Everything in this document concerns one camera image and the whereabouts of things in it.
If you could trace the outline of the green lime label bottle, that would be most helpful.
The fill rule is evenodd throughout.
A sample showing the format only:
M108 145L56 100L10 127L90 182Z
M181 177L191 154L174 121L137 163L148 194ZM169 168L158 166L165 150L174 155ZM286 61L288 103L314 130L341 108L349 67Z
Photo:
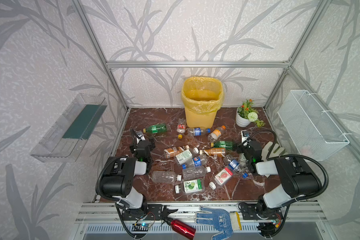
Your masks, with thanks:
M203 179L195 179L184 181L179 185L175 185L175 193L194 194L205 190Z

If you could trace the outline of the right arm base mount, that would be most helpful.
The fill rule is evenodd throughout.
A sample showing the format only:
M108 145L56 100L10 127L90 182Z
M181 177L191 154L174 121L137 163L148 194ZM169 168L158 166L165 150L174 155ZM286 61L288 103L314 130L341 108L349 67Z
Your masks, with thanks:
M283 214L280 208L271 209L263 202L239 203L239 210L244 220L282 220Z

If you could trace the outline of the clear ribbed bottle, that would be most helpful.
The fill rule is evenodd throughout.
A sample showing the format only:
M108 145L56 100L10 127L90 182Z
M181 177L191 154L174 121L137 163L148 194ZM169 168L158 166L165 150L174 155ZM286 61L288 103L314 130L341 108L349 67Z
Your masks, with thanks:
M191 167L191 168L183 169L182 177L184 181L200 179L200 178L204 178L205 175L210 172L211 172L210 167L204 167L204 166Z

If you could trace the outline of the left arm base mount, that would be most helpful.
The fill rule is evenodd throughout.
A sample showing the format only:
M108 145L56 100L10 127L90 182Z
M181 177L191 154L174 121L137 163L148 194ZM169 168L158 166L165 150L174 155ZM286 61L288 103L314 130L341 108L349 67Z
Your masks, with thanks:
M147 204L142 205L139 209L122 210L122 219L125 221L132 221L143 218L149 221L158 221L162 219L163 205L161 204Z

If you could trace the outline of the pepsi label bottle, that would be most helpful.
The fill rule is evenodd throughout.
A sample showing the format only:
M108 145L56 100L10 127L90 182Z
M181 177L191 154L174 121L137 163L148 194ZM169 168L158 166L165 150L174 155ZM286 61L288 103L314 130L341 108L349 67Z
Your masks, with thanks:
M182 164L182 168L193 168L207 165L208 158L206 155L199 155L194 157L193 159L187 160L184 164Z

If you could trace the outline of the small red label bottle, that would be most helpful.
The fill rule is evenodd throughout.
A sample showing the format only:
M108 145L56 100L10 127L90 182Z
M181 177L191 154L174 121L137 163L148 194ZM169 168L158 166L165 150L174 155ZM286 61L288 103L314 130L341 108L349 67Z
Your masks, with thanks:
M186 132L186 124L187 124L186 119L181 118L178 120L177 132L179 134L184 134Z

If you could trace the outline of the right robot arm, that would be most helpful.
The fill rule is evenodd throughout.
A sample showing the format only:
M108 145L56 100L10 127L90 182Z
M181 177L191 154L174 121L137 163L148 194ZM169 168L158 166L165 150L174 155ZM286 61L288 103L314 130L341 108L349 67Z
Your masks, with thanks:
M253 140L258 133L275 132L263 129L249 134L241 131L241 143L236 151L243 156L246 168L254 175L277 175L281 184L272 191L262 195L255 204L257 214L268 213L291 204L320 196L329 186L329 175L326 169L316 160L296 154L271 157L276 143L268 148L266 159L262 160L262 145Z

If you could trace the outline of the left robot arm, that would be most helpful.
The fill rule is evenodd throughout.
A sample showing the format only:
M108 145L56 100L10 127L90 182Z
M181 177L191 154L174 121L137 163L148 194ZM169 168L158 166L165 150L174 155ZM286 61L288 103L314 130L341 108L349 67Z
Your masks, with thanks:
M146 197L134 187L134 177L149 174L153 159L151 151L156 147L153 138L135 138L130 146L132 157L108 158L97 183L96 194L113 201L116 207L125 211L147 213Z

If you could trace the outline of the clear crushed bottle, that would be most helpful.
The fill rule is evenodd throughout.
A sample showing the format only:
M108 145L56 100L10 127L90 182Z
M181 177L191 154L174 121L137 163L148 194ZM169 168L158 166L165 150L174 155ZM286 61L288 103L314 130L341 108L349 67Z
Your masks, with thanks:
M154 183L174 184L182 181L182 175L172 171L154 171L152 180Z

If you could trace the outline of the amber tea bottle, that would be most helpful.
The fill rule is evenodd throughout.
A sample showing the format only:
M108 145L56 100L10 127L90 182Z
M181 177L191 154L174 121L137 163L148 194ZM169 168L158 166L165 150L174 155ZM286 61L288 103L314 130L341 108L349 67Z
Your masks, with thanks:
M204 154L210 157L219 157L219 158L223 158L227 155L225 148L211 148L206 150L200 150L199 153L200 155Z

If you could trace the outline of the green white label bottle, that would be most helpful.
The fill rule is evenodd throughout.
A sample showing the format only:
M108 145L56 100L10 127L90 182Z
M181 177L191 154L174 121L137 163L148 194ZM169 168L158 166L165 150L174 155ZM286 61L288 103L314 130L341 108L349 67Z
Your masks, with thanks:
M187 149L180 154L175 156L175 159L179 165L184 164L185 162L192 160L194 157L196 157L199 154L198 148L190 148Z

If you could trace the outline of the red pink label bottle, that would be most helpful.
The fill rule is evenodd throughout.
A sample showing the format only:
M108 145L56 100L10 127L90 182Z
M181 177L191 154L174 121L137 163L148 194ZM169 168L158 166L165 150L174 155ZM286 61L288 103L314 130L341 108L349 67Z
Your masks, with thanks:
M216 190L217 188L224 186L232 178L233 175L234 174L231 168L225 167L213 177L213 179L209 183L209 187L212 190Z

